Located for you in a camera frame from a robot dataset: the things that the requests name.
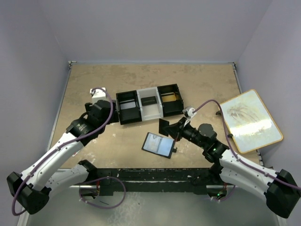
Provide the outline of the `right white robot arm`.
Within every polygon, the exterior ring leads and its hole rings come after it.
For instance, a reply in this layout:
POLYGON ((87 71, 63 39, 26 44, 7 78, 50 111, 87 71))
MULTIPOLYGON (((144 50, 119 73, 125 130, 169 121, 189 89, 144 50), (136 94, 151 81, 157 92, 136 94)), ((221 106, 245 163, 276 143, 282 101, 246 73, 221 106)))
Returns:
POLYGON ((175 141, 182 138, 203 149, 204 157, 212 163, 211 171, 225 183, 242 188, 262 199, 276 215, 288 218, 301 197, 291 173, 282 169, 275 171, 256 164, 230 150, 217 139, 211 124, 192 127, 182 118, 170 124, 159 120, 159 133, 175 141))

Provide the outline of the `black and white organizer tray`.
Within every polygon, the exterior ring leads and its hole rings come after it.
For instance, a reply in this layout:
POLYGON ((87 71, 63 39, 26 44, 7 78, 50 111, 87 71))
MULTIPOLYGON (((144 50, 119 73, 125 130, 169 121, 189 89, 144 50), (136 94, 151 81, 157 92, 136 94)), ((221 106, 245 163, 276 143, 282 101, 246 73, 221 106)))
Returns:
POLYGON ((184 103, 177 84, 116 94, 121 125, 180 115, 184 103))

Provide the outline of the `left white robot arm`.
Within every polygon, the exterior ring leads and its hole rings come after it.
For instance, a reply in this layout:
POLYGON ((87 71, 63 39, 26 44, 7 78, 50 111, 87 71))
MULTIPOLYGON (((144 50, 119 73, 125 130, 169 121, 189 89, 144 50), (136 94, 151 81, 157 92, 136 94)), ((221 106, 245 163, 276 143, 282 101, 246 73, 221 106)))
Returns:
POLYGON ((21 173, 8 175, 14 216, 24 212, 35 214, 61 191, 97 179, 97 168, 88 160, 81 160, 73 168, 58 172, 73 154, 98 138, 106 125, 119 121, 115 101, 98 100, 94 104, 87 103, 85 108, 86 111, 71 122, 57 143, 39 160, 21 173))

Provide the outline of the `black leather card holder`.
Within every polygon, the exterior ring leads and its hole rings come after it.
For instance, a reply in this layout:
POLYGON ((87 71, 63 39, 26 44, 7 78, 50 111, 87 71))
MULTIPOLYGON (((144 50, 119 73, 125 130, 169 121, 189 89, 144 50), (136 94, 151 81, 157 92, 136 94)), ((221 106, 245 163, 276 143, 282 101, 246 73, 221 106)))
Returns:
POLYGON ((148 132, 142 145, 142 150, 170 159, 172 153, 177 152, 175 141, 148 132))

